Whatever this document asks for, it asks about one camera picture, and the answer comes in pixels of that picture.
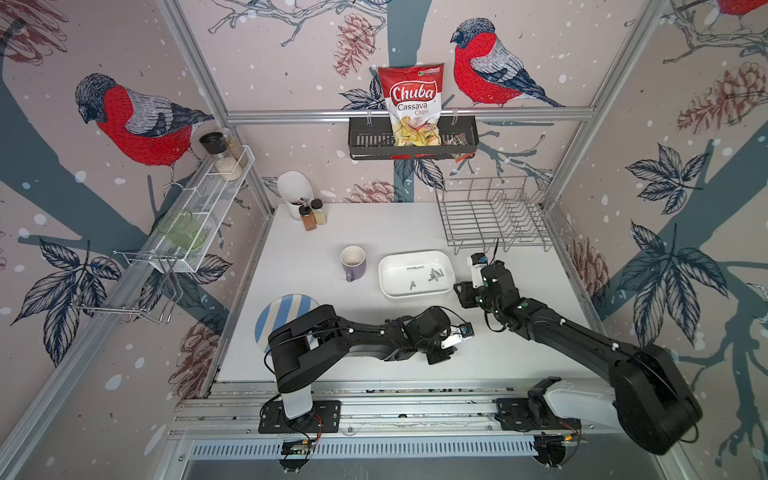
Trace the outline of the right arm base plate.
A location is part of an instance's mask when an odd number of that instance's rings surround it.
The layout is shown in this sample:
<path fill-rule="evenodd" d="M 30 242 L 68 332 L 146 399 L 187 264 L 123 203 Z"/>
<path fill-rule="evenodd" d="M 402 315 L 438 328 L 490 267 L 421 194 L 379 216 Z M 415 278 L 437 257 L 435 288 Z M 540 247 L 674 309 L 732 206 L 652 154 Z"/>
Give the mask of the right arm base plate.
<path fill-rule="evenodd" d="M 494 419 L 504 431 L 545 432 L 555 430 L 578 431 L 581 421 L 557 417 L 542 399 L 499 398 L 495 400 Z"/>

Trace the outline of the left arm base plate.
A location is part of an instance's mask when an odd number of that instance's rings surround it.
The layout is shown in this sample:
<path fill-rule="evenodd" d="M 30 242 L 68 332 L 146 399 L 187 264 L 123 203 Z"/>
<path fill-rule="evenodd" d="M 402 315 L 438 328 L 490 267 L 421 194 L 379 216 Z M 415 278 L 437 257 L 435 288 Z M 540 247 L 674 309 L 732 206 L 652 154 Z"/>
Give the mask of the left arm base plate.
<path fill-rule="evenodd" d="M 270 399 L 260 409 L 260 434 L 325 434 L 337 433 L 341 416 L 341 402 L 337 400 L 314 401 L 309 412 L 289 419 L 284 412 L 283 403 Z"/>

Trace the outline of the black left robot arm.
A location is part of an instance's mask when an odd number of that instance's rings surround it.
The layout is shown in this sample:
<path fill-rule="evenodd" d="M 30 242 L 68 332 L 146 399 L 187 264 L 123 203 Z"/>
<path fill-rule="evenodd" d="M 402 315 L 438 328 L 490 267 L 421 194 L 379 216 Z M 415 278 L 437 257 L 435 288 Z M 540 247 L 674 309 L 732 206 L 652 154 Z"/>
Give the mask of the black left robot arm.
<path fill-rule="evenodd" d="M 274 330 L 265 359 L 272 362 L 284 417 L 311 414 L 312 383 L 346 357 L 399 362 L 419 353 L 430 365 L 448 360 L 457 344 L 474 336 L 470 323 L 453 323 L 449 314 L 431 306 L 415 316 L 372 325 L 347 320 L 325 304 Z"/>

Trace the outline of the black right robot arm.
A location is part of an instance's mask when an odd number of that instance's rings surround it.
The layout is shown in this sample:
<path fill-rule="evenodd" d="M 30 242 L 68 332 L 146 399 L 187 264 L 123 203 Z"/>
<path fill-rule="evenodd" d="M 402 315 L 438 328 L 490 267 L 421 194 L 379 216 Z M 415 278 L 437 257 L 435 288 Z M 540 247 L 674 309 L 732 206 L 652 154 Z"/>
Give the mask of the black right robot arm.
<path fill-rule="evenodd" d="M 454 285 L 462 307 L 482 309 L 504 331 L 546 345 L 606 381 L 618 427 L 642 449 L 665 454 L 698 429 L 702 408 L 666 350 L 613 340 L 521 296 L 501 260 L 476 253 L 467 265 L 472 280 Z"/>

